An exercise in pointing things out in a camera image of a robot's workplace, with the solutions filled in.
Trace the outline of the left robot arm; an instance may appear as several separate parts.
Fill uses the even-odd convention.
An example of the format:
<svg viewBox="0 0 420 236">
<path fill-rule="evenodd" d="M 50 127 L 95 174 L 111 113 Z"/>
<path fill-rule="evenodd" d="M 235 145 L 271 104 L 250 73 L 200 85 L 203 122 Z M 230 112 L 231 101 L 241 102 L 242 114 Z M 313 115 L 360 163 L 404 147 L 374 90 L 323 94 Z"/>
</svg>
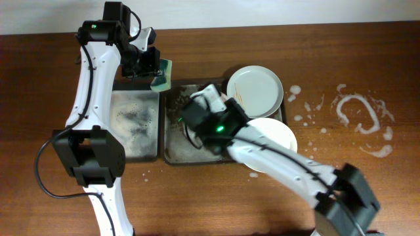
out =
<svg viewBox="0 0 420 236">
<path fill-rule="evenodd" d="M 94 208 L 101 235 L 134 235 L 121 190 L 125 150 L 110 125 L 118 69 L 131 79 L 157 77 L 160 51 L 152 28 L 131 35 L 136 14 L 122 2 L 107 1 L 100 20 L 78 29 L 81 72 L 72 112 L 51 143 L 67 174 L 83 188 Z"/>
</svg>

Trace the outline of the small black soapy tray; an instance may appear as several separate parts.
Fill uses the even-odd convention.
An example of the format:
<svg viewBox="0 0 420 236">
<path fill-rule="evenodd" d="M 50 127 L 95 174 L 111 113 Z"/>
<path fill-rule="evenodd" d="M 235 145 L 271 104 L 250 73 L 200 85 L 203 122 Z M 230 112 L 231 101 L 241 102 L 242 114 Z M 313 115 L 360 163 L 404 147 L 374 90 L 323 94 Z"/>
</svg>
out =
<svg viewBox="0 0 420 236">
<path fill-rule="evenodd" d="M 124 147 L 128 162 L 154 161 L 158 156 L 159 94 L 141 83 L 120 83 L 93 93 L 98 126 Z"/>
</svg>

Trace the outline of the pale grey-green plate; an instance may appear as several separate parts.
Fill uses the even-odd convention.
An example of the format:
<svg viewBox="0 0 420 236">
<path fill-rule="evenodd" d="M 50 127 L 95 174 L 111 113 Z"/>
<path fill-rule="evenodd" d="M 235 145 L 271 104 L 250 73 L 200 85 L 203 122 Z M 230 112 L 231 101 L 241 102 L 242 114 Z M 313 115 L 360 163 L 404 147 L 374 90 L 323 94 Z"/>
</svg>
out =
<svg viewBox="0 0 420 236">
<path fill-rule="evenodd" d="M 226 95 L 250 118 L 268 117 L 280 108 L 284 89 L 278 76 L 262 66 L 245 66 L 229 78 Z"/>
</svg>

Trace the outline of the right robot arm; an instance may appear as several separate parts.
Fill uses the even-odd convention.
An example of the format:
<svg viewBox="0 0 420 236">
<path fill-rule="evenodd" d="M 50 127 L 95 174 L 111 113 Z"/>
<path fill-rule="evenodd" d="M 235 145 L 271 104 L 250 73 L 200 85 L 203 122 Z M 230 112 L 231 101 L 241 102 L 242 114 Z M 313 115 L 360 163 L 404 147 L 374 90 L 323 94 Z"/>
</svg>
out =
<svg viewBox="0 0 420 236">
<path fill-rule="evenodd" d="M 269 175 L 314 210 L 314 235 L 371 235 L 380 204 L 363 173 L 351 164 L 337 169 L 317 163 L 275 140 L 269 118 L 249 118 L 233 98 L 222 99 L 214 84 L 190 95 L 180 121 L 214 154 Z"/>
</svg>

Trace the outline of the green yellow sponge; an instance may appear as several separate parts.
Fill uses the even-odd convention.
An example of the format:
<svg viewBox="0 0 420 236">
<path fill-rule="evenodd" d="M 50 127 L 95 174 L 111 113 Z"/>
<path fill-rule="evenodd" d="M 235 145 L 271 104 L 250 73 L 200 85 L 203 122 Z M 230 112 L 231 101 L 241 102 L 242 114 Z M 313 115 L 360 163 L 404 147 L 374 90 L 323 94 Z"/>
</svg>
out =
<svg viewBox="0 0 420 236">
<path fill-rule="evenodd" d="M 164 92 L 171 89 L 171 60 L 161 59 L 158 74 L 150 84 L 150 88 L 154 92 Z"/>
</svg>

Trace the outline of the large black plate tray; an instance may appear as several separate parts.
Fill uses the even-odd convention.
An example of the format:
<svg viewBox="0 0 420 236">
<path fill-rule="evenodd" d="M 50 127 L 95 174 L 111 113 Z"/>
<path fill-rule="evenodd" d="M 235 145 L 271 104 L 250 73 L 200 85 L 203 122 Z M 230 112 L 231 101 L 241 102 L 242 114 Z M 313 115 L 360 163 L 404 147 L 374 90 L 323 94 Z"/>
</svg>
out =
<svg viewBox="0 0 420 236">
<path fill-rule="evenodd" d="M 190 95 L 205 86 L 205 83 L 183 83 L 165 93 L 164 155 L 165 161 L 170 165 L 217 165 L 233 161 L 227 153 L 215 155 L 201 147 L 194 132 L 189 130 L 186 134 L 184 131 L 180 111 L 188 103 Z M 189 139 L 197 143 L 192 145 Z"/>
</svg>

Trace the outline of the white plate with sauce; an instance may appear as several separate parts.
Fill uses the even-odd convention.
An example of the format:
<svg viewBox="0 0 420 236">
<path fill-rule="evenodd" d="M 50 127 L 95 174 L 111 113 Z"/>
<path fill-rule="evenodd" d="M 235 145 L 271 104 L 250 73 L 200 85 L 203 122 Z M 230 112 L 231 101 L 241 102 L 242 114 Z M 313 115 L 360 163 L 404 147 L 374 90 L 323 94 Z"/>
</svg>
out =
<svg viewBox="0 0 420 236">
<path fill-rule="evenodd" d="M 233 155 L 239 163 L 273 178 L 293 179 L 299 166 L 289 160 L 297 152 L 297 139 L 290 128 L 275 119 L 258 118 L 248 122 L 236 135 Z"/>
</svg>

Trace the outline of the pinkish white plate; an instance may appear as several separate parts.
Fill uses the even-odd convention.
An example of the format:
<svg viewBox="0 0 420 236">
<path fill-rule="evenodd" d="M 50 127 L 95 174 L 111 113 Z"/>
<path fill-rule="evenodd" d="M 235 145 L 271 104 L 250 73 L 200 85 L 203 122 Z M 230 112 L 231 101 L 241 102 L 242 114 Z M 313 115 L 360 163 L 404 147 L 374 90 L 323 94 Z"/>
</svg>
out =
<svg viewBox="0 0 420 236">
<path fill-rule="evenodd" d="M 223 92 L 220 94 L 220 98 L 224 103 L 229 100 L 229 97 Z"/>
</svg>

